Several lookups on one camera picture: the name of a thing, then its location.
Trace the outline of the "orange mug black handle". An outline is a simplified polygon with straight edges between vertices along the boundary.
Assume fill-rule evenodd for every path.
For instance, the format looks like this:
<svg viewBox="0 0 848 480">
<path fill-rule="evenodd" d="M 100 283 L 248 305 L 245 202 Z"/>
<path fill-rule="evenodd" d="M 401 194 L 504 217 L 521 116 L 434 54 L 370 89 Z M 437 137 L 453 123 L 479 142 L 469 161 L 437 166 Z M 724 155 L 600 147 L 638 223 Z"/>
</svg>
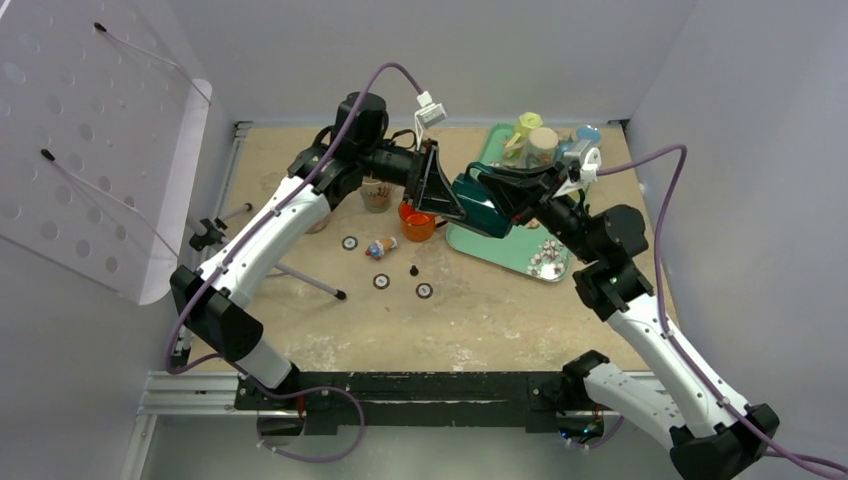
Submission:
<svg viewBox="0 0 848 480">
<path fill-rule="evenodd" d="M 448 223 L 437 215 L 416 210 L 407 202 L 400 203 L 398 216 L 403 235 L 413 242 L 429 240 L 437 229 Z"/>
</svg>

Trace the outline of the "dark teal mug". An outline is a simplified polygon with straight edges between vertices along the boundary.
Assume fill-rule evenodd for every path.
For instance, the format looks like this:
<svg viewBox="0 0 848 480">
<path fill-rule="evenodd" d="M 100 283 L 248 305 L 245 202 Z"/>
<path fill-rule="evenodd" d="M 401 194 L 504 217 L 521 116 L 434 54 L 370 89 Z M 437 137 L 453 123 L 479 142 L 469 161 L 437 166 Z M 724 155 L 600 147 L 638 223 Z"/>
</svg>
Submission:
<svg viewBox="0 0 848 480">
<path fill-rule="evenodd" d="M 465 218 L 456 221 L 456 224 L 484 237 L 503 239 L 511 232 L 514 223 L 479 180 L 481 174 L 519 178 L 519 171 L 515 168 L 498 167 L 480 161 L 469 163 L 451 184 L 453 193 L 466 212 Z"/>
</svg>

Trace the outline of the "cream mug with coral print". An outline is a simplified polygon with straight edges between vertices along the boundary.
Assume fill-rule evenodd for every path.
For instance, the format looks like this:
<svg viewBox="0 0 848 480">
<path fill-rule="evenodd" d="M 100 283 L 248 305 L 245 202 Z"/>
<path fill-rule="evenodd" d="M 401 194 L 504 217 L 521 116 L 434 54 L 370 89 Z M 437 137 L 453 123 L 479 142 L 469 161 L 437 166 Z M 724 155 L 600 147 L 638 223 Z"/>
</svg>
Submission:
<svg viewBox="0 0 848 480">
<path fill-rule="evenodd" d="M 391 206 L 393 185 L 373 178 L 364 178 L 359 193 L 367 211 L 382 213 Z"/>
</svg>

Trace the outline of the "pink halloween mug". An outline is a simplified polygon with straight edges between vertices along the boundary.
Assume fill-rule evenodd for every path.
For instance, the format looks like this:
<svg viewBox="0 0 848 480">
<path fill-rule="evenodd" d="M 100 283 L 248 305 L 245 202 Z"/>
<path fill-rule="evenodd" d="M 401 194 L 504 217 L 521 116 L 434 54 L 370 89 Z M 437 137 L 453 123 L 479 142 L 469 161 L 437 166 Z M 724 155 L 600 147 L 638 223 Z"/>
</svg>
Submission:
<svg viewBox="0 0 848 480">
<path fill-rule="evenodd" d="M 324 229 L 328 226 L 328 224 L 330 223 L 330 221 L 331 221 L 331 215 L 330 215 L 330 214 L 327 214 L 327 215 L 325 215 L 323 218 L 321 218 L 319 221 L 317 221 L 316 223 L 314 223 L 314 224 L 313 224 L 313 225 L 312 225 L 312 226 L 311 226 L 311 227 L 310 227 L 310 228 L 306 231 L 306 233 L 307 233 L 307 234 L 317 234 L 317 233 L 319 233 L 319 232 L 323 231 L 323 230 L 324 230 Z"/>
</svg>

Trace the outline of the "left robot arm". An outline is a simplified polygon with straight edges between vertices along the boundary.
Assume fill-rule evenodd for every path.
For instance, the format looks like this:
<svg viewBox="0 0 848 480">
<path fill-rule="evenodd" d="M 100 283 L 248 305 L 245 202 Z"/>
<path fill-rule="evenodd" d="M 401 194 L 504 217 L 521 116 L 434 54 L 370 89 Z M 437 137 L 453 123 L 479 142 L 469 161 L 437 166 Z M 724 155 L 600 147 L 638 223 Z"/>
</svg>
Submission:
<svg viewBox="0 0 848 480">
<path fill-rule="evenodd" d="M 439 164 L 437 141 L 418 135 L 400 147 L 385 136 L 385 100 L 353 92 L 301 151 L 268 202 L 212 258 L 171 275 L 178 324 L 251 376 L 272 408 L 297 399 L 298 368 L 266 340 L 263 325 L 246 309 L 265 276 L 307 232 L 330 214 L 364 178 L 398 186 L 405 200 L 446 219 L 465 215 Z"/>
</svg>

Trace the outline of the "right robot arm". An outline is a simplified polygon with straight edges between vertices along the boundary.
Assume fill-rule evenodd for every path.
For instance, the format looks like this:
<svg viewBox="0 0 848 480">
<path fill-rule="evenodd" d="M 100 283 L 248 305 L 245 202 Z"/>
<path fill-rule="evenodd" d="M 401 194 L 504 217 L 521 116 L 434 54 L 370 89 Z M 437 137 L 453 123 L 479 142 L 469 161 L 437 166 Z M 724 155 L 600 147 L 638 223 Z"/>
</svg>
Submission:
<svg viewBox="0 0 848 480">
<path fill-rule="evenodd" d="M 661 383 L 655 391 L 591 351 L 563 369 L 561 392 L 576 407 L 610 407 L 669 453 L 686 479 L 731 479 L 760 460 L 780 421 L 726 384 L 669 320 L 658 286 L 635 264 L 646 251 L 641 212 L 616 205 L 590 213 L 562 166 L 468 169 L 486 204 L 510 226 L 538 221 L 582 263 L 582 303 L 624 338 Z"/>
</svg>

